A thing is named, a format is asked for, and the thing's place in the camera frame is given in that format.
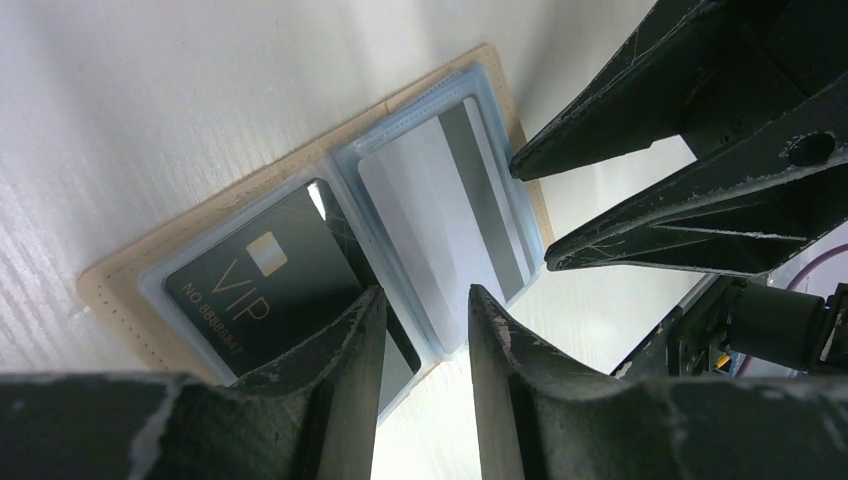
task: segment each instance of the purple cable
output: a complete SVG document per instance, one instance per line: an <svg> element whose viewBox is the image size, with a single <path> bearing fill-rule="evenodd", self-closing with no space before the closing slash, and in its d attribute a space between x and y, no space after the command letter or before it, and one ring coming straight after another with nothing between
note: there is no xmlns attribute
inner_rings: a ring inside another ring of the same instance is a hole
<svg viewBox="0 0 848 480"><path fill-rule="evenodd" d="M805 278L809 277L813 270L819 268L821 264L830 260L831 258L839 255L840 253L848 252L848 243L839 245L838 247L833 247L830 250L822 253L818 257L814 258L810 263L808 263L804 268L795 275L792 280L789 281L789 285L786 286L786 290L795 291L798 288L798 285L804 281ZM750 355L745 355L745 358L742 359L742 363L739 364L739 369L736 370L736 375L734 377L744 377L745 372L748 371L748 367L751 365L751 359L754 358Z"/></svg>

